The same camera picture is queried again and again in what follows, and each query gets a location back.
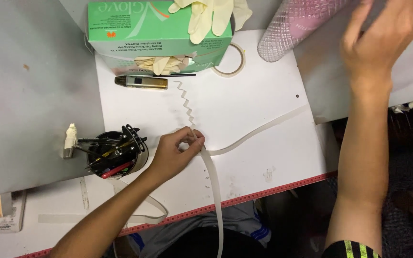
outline small box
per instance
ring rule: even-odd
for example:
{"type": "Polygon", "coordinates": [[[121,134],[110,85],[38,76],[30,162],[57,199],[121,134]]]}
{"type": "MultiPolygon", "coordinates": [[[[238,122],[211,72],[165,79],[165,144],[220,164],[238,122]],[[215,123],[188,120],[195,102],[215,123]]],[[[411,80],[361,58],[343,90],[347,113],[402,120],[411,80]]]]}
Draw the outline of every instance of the small box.
{"type": "Polygon", "coordinates": [[[153,74],[135,64],[141,56],[192,57],[181,73],[219,65],[232,40],[230,22],[221,36],[210,30],[200,44],[193,44],[188,33],[190,6],[171,14],[172,3],[89,3],[89,43],[116,75],[153,74]]]}

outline black sleeve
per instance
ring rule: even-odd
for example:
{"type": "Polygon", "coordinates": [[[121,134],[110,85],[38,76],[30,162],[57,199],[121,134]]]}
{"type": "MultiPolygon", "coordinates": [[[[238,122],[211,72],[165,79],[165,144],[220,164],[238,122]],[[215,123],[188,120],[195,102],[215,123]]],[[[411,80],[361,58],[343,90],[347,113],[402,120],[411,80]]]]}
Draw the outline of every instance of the black sleeve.
{"type": "Polygon", "coordinates": [[[322,258],[380,258],[370,247],[358,242],[345,240],[331,244],[322,258]]]}

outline red measuring tape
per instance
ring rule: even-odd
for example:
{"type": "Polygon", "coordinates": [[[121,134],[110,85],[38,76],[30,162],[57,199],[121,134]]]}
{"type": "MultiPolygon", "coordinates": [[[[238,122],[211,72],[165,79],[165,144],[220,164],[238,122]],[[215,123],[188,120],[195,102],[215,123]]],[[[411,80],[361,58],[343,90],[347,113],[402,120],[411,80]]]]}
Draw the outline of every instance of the red measuring tape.
{"type": "MultiPolygon", "coordinates": [[[[304,179],[304,180],[300,180],[300,181],[297,181],[297,182],[294,182],[294,183],[290,183],[290,184],[287,184],[287,185],[282,185],[282,186],[274,187],[274,188],[267,189],[267,190],[264,190],[264,191],[260,191],[260,192],[257,192],[257,193],[252,193],[252,194],[249,194],[249,195],[245,195],[245,196],[237,197],[237,198],[234,198],[234,199],[226,200],[224,202],[221,202],[221,207],[225,208],[225,207],[232,206],[232,205],[235,205],[235,204],[239,204],[239,203],[242,203],[242,202],[247,202],[247,201],[257,199],[257,198],[261,198],[261,197],[264,197],[264,196],[269,196],[269,195],[276,194],[276,193],[279,193],[279,192],[288,191],[290,189],[294,189],[294,188],[301,187],[301,186],[304,186],[304,185],[310,185],[310,184],[328,179],[328,178],[336,176],[336,175],[337,175],[337,171],[333,171],[333,172],[325,173],[325,174],[322,174],[322,175],[314,176],[314,177],[311,177],[311,178],[307,178],[307,179],[304,179]]],[[[181,214],[178,214],[178,215],[167,217],[166,219],[162,220],[162,222],[157,224],[157,225],[142,224],[142,225],[139,225],[139,226],[134,226],[134,227],[131,227],[131,228],[123,229],[119,233],[119,236],[122,237],[122,236],[126,236],[128,234],[139,232],[139,231],[142,231],[142,230],[145,230],[145,229],[148,229],[148,228],[157,227],[157,226],[160,226],[160,225],[176,222],[176,221],[179,221],[179,220],[184,220],[184,219],[187,219],[187,218],[199,215],[199,214],[214,211],[215,209],[216,209],[215,205],[211,204],[211,205],[208,205],[208,206],[204,206],[202,208],[198,208],[198,209],[191,210],[191,211],[188,211],[188,212],[185,212],[185,213],[181,213],[181,214]]],[[[43,258],[43,257],[45,257],[46,255],[49,254],[50,250],[52,250],[52,249],[51,248],[50,249],[45,249],[45,250],[42,250],[42,251],[39,251],[39,252],[30,253],[30,254],[18,256],[18,257],[15,257],[15,258],[43,258]]]]}

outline hand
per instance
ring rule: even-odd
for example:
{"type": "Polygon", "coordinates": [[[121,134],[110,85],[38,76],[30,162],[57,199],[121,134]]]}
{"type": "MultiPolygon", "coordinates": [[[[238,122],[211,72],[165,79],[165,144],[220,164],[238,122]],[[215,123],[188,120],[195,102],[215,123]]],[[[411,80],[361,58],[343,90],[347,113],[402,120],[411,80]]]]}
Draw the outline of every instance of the hand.
{"type": "Polygon", "coordinates": [[[192,158],[202,149],[205,137],[197,130],[194,130],[194,133],[198,139],[186,126],[172,134],[160,137],[154,160],[147,170],[156,173],[156,177],[161,180],[161,183],[168,181],[185,169],[192,158]],[[181,142],[188,143],[189,148],[185,151],[179,150],[181,142]]]}
{"type": "Polygon", "coordinates": [[[341,54],[354,95],[388,96],[391,69],[413,40],[413,0],[388,0],[379,17],[360,36],[373,2],[362,0],[353,11],[341,41],[341,54]]]}

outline yellow stripe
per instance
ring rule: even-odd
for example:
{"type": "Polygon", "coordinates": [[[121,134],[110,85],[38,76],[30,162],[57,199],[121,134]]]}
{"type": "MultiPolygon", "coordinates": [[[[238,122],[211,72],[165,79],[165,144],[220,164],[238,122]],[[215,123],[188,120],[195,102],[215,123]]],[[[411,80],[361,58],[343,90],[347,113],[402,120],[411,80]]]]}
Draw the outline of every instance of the yellow stripe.
{"type": "Polygon", "coordinates": [[[368,258],[368,251],[365,245],[359,244],[359,252],[361,253],[361,258],[368,258]]]}
{"type": "Polygon", "coordinates": [[[352,242],[350,240],[344,240],[345,251],[347,252],[347,258],[355,258],[353,256],[352,242]]]}

